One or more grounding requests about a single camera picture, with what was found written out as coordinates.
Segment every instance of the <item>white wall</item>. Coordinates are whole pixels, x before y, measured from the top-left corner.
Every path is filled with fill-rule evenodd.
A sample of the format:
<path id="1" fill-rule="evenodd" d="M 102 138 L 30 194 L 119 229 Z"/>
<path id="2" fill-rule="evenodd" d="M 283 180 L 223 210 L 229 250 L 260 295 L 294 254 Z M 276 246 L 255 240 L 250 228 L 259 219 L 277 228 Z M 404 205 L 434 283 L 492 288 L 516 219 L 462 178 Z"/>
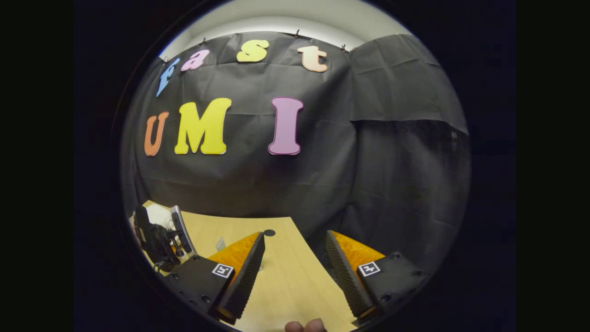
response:
<path id="1" fill-rule="evenodd" d="M 386 35 L 411 34 L 388 14 L 359 0 L 233 0 L 196 20 L 160 57 L 170 60 L 203 37 L 297 29 L 338 47 L 346 44 L 347 50 Z"/>

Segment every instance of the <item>black cloth backdrop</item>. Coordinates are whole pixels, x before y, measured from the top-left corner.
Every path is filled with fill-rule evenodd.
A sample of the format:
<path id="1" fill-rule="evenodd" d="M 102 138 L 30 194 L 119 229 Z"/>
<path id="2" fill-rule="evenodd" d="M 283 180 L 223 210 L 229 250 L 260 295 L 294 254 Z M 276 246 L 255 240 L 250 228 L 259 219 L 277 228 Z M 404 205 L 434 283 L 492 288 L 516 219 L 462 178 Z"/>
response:
<path id="1" fill-rule="evenodd" d="M 267 56 L 239 63 L 248 40 L 267 40 Z M 327 52 L 328 70 L 301 65 L 300 47 Z M 189 57 L 211 53 L 196 70 Z M 180 58 L 156 97 L 159 78 Z M 122 146 L 124 206 L 152 200 L 227 217 L 290 216 L 329 269 L 332 229 L 385 254 L 400 250 L 433 272 L 454 240 L 470 181 L 467 126 L 454 89 L 414 36 L 390 35 L 351 52 L 319 40 L 247 32 L 207 40 L 145 73 L 129 109 Z M 271 155 L 274 97 L 301 100 L 297 155 Z M 232 100 L 224 155 L 176 155 L 181 105 L 199 116 L 216 98 Z M 146 121 L 169 112 L 159 152 L 143 150 Z"/>

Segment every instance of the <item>table surface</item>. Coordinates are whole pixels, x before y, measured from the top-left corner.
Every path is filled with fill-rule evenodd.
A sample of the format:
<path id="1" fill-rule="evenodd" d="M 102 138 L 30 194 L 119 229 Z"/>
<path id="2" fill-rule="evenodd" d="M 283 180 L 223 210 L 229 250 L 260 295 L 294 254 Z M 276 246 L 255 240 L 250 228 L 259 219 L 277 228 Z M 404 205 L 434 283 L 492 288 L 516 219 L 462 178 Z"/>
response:
<path id="1" fill-rule="evenodd" d="M 147 201 L 143 206 L 152 204 L 155 203 Z M 258 272 L 242 318 L 232 327 L 244 332 L 280 332 L 289 321 L 305 325 L 321 318 L 330 332 L 356 328 L 344 293 L 317 260 L 291 218 L 226 218 L 184 211 L 181 214 L 196 251 L 203 257 L 217 252 L 215 245 L 222 237 L 229 246 L 254 232 L 267 229 L 276 232 L 274 236 L 264 237 L 262 270 Z"/>

